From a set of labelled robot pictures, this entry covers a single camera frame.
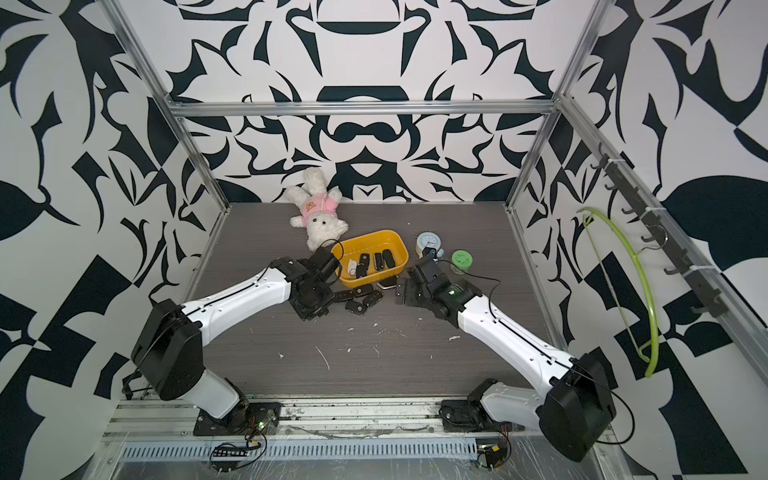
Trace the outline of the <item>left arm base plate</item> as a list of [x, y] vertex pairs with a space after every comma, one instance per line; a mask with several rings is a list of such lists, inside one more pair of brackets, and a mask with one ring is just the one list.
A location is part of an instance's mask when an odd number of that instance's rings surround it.
[[221, 419], [216, 419], [207, 411], [200, 409], [193, 435], [195, 437], [244, 436], [253, 430], [272, 434], [279, 425], [282, 407], [283, 404], [279, 402], [255, 402], [245, 405], [245, 401], [241, 401]]

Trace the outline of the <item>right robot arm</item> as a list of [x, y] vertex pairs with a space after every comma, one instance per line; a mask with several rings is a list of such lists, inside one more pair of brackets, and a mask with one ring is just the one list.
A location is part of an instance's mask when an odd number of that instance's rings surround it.
[[428, 310], [484, 343], [528, 383], [525, 388], [487, 379], [464, 401], [445, 401], [445, 425], [460, 430], [514, 424], [539, 431], [560, 454], [582, 461], [617, 411], [603, 365], [589, 354], [560, 350], [515, 322], [472, 283], [452, 281], [429, 258], [409, 267], [396, 301]]

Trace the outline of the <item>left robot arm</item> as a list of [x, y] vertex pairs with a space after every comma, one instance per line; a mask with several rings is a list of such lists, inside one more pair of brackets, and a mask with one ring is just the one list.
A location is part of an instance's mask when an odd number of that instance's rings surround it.
[[151, 310], [131, 353], [135, 370], [160, 399], [184, 400], [226, 428], [248, 421], [248, 400], [230, 381], [204, 365], [203, 349], [218, 336], [270, 307], [289, 303], [302, 320], [328, 313], [330, 278], [341, 262], [326, 247], [307, 259], [280, 257], [261, 272], [218, 293]]

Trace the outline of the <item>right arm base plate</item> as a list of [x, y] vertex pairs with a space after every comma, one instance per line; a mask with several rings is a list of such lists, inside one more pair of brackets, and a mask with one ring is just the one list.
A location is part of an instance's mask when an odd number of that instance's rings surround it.
[[438, 415], [447, 432], [513, 433], [526, 430], [518, 424], [492, 420], [477, 401], [443, 400]]

